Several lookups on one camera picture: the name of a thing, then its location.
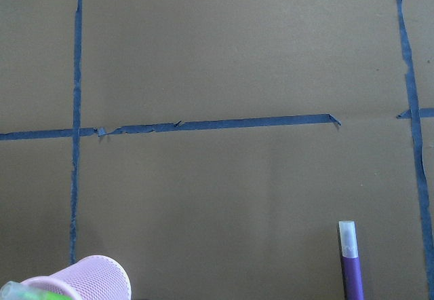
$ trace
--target pink pen holder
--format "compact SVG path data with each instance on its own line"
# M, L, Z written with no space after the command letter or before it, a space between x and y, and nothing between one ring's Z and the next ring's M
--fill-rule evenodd
M106 256L89 256L53 275L29 278L22 283L72 300L131 300L127 273Z

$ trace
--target blue painter's tape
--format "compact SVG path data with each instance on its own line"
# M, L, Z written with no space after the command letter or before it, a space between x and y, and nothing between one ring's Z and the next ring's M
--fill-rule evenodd
M321 115L294 115L287 117L267 117L252 119L230 119L218 121L191 121L177 124L155 124L155 125L137 125L122 126L109 132L108 135L119 134L146 134L149 132L176 132L187 130L213 130L228 128L249 128L249 127L266 127L266 126L287 126L302 124L322 124L335 123L339 126L341 122L329 114Z
M329 114L322 115L293 115L286 117L266 117L251 119L229 119L217 121L191 121L183 123L167 123L153 125L122 126L107 132L105 128L80 128L80 137L92 136L97 134L99 137L105 135L119 134L146 134L149 132L175 132L185 130L212 130L227 128L250 128L250 127L267 127L267 126L288 126L303 124L326 124L333 123L341 126L341 122ZM0 140L21 140L21 139L39 139L39 138L59 138L72 137L73 129L63 130L37 130L28 132L9 132L0 134Z
M75 263L77 241L77 202L79 196L80 124L81 124L81 23L83 0L77 0L74 34L74 109L73 109L73 171L71 172L71 224L69 261Z
M422 223L422 238L425 248L425 265L429 286L429 299L434 300L434 244L431 214L429 212L429 194L427 178L423 167L422 158L422 128L420 125L419 101L416 89L416 78L412 59L412 48L403 18L402 0L396 0L399 18L399 32L401 35L402 56L408 66L406 74L406 86L410 117L412 120L412 136L414 143L414 163L418 183L420 218Z
M91 136L97 131L96 128L82 128L80 129L80 136ZM0 140L22 140L22 139L42 139L42 138L60 138L72 137L72 129L61 130L35 130L28 132L8 132L7 134L0 134Z
M423 108L419 109L419 116L421 118L432 118L434 117L434 108ZM407 110L403 113L397 115L398 119L410 119L412 117L411 111Z

